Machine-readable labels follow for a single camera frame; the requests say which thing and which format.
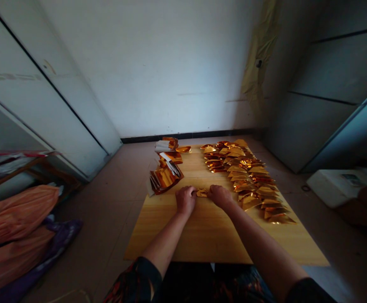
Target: white box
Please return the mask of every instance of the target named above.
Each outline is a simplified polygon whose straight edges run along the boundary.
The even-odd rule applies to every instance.
[[[348,180],[348,177],[353,179],[350,175],[356,176],[358,181]],[[319,170],[307,180],[307,184],[328,207],[336,208],[357,198],[360,189],[367,185],[367,176],[359,170]]]

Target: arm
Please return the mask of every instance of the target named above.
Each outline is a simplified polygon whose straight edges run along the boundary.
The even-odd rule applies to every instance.
[[[212,185],[208,197],[230,217],[260,275],[278,302],[284,302],[291,288],[308,274],[234,202],[227,189]]]
[[[186,186],[178,190],[175,195],[177,203],[176,214],[141,254],[142,257],[147,258],[155,265],[162,278],[165,276],[171,262],[183,228],[195,207],[196,188]]]
[[[105,302],[150,302],[160,288],[183,228],[196,203],[196,188],[176,193],[177,212],[131,266],[119,275]]]

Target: black baseboard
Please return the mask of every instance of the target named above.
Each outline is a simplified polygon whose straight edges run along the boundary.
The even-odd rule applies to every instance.
[[[167,135],[159,135],[159,136],[122,138],[121,141],[124,144],[129,144],[129,143],[159,141],[159,140],[162,140],[162,137],[174,137],[178,140],[182,140],[182,139],[193,139],[193,138],[240,136],[240,135],[249,135],[251,133],[252,133],[252,129],[246,128],[246,129],[239,129],[239,130],[215,130],[215,131],[199,132],[199,133],[178,133],[178,134],[167,134]]]

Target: purple bag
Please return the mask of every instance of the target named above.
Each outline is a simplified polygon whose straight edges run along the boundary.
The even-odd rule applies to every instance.
[[[48,216],[44,219],[43,224],[46,225],[48,230],[56,233],[47,253],[38,266],[0,289],[0,303],[19,302],[40,277],[54,265],[59,256],[79,233],[83,223],[81,220],[59,223],[54,222],[51,216]]]

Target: orange cloth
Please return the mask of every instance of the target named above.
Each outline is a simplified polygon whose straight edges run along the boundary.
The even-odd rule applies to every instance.
[[[58,187],[39,185],[0,201],[0,244],[24,238],[51,212]]]
[[[0,288],[37,266],[54,235],[41,226],[23,239],[0,247]]]

